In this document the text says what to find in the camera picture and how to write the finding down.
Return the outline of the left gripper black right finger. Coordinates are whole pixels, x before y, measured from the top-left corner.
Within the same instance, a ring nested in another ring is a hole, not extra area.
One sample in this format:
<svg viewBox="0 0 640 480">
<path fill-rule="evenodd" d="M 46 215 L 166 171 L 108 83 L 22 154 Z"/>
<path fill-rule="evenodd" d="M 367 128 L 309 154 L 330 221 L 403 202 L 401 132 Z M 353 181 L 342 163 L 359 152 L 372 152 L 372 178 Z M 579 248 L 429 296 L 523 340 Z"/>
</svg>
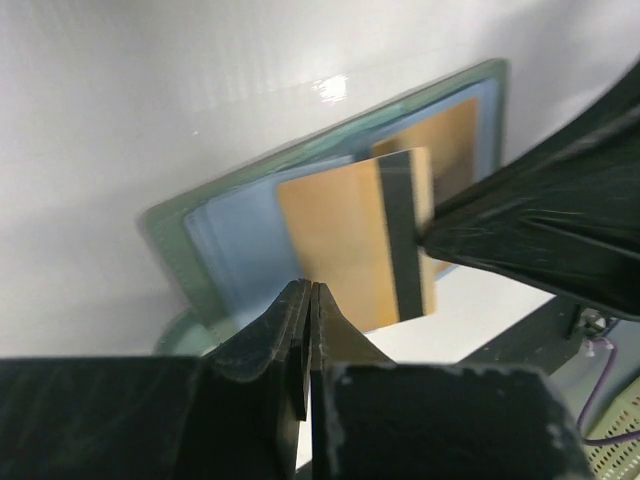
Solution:
<svg viewBox="0 0 640 480">
<path fill-rule="evenodd" d="M 314 478 L 589 477 L 574 420 L 541 370 L 396 363 L 322 283 L 310 326 Z"/>
</svg>

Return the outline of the gold VIP card in holder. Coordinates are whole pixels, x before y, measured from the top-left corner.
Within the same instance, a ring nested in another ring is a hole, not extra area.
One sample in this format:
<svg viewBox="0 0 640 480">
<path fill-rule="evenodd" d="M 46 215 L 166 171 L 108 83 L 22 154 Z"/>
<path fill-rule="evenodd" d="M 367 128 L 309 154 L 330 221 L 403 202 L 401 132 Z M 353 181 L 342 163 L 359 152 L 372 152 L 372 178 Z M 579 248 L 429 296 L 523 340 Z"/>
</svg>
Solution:
<svg viewBox="0 0 640 480">
<path fill-rule="evenodd" d="M 400 129 L 369 136 L 369 157 L 378 164 L 393 278 L 416 286 L 450 267 L 428 259 L 416 240 L 435 206 L 470 186 L 479 102 L 472 98 Z"/>
</svg>

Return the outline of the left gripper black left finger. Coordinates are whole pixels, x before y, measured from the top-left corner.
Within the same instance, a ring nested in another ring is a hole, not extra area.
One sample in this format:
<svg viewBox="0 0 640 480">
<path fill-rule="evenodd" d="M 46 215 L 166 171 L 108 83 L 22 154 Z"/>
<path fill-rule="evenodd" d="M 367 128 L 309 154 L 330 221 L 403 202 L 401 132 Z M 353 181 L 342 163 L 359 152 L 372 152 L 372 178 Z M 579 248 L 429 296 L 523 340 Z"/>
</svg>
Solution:
<svg viewBox="0 0 640 480">
<path fill-rule="evenodd" d="M 202 356 L 1 363 L 5 479 L 291 479 L 312 286 Z"/>
</svg>

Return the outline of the green card holder wallet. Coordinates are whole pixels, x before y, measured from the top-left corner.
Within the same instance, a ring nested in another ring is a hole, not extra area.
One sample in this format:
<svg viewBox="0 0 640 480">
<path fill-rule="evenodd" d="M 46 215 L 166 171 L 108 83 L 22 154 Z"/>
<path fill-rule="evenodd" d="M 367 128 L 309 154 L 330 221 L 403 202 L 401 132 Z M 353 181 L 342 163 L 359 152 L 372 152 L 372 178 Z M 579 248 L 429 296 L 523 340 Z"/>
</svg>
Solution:
<svg viewBox="0 0 640 480">
<path fill-rule="evenodd" d="M 369 156 L 369 136 L 479 102 L 472 184 L 500 165 L 509 65 L 490 59 L 418 87 L 259 161 L 167 200 L 142 220 L 189 302 L 161 335 L 160 355 L 198 355 L 259 316 L 301 274 L 276 197 L 286 180 Z"/>
</svg>

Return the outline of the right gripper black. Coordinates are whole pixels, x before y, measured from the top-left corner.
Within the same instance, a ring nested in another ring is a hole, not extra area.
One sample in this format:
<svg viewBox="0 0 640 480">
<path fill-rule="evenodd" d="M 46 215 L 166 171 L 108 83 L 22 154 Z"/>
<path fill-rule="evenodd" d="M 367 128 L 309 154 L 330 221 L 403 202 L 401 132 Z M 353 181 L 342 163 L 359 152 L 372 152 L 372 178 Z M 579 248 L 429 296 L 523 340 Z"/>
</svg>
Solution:
<svg viewBox="0 0 640 480">
<path fill-rule="evenodd" d="M 433 258 L 639 317 L 639 60 L 574 120 L 436 213 Z"/>
</svg>

